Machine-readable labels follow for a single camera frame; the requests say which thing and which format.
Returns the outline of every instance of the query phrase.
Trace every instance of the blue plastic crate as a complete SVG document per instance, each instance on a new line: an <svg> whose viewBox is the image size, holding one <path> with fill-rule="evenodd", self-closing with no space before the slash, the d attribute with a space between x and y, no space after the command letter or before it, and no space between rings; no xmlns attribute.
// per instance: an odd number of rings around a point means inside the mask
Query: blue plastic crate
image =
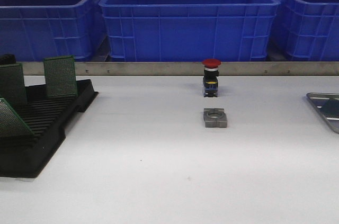
<svg viewBox="0 0 339 224"><path fill-rule="evenodd" d="M277 0L101 0L113 60L265 60Z"/></svg>
<svg viewBox="0 0 339 224"><path fill-rule="evenodd" d="M104 37L99 0L0 0L0 54L90 60Z"/></svg>
<svg viewBox="0 0 339 224"><path fill-rule="evenodd" d="M339 61L339 0L281 0L272 40L294 61Z"/></svg>

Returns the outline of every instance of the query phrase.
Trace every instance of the gray metal block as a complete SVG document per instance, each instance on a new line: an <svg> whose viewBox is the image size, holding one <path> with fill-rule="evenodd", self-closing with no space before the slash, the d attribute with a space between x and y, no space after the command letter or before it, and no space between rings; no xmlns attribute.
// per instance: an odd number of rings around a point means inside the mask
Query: gray metal block
<svg viewBox="0 0 339 224"><path fill-rule="evenodd" d="M224 109L204 109L203 120L206 128L226 128L227 117Z"/></svg>

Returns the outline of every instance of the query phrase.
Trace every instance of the white table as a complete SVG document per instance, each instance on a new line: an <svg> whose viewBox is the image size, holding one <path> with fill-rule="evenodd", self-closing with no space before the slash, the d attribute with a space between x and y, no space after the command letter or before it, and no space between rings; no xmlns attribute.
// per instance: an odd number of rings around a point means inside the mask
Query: white table
<svg viewBox="0 0 339 224"><path fill-rule="evenodd" d="M339 223L339 135L305 99L338 77L220 77L218 98L202 77L91 79L38 178L0 178L1 224Z"/></svg>

